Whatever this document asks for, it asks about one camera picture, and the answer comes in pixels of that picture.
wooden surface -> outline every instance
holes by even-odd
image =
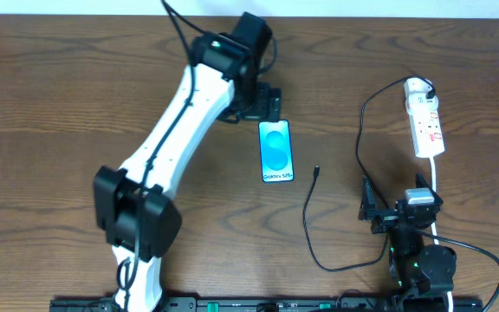
[[[233,18],[193,18],[230,30]],[[499,21],[268,19],[295,181],[260,178],[257,124],[216,123],[176,199],[183,228],[164,258],[166,289],[201,296],[337,296],[396,287],[388,263],[330,274],[313,263],[301,208],[309,206],[327,266],[379,254],[383,237],[357,220],[354,157],[360,106],[404,75],[436,84],[446,152],[437,157],[441,235],[499,256]],[[0,16],[0,311],[43,311],[56,296],[116,289],[116,263],[95,226],[91,182],[141,144],[174,95],[185,65],[165,17]],[[403,86],[372,102],[362,159],[390,202],[428,161],[413,155]],[[456,294],[485,302],[496,265],[456,248]],[[493,310],[499,310],[499,299]]]

white backdrop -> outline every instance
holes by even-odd
[[[499,0],[170,0],[187,16],[499,18]],[[163,15],[160,0],[0,0],[0,14]]]

phone screen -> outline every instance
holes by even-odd
[[[290,129],[287,120],[259,123],[261,170],[263,182],[284,182],[294,179]]]

white cable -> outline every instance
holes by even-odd
[[[437,191],[437,167],[434,163],[434,157],[430,157],[429,160],[431,161],[431,187],[434,192]],[[431,224],[431,232],[432,235],[438,236],[437,233],[437,226],[433,222]],[[438,240],[434,240],[434,244],[439,244]],[[451,291],[448,291],[448,312],[453,312],[454,311],[454,299],[453,296],[451,295]]]

power strip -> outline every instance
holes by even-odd
[[[427,99],[431,90],[426,82],[419,78],[408,79],[404,84],[405,109],[412,126],[415,156],[431,158],[444,152],[444,140],[438,115],[438,98],[435,95]]]

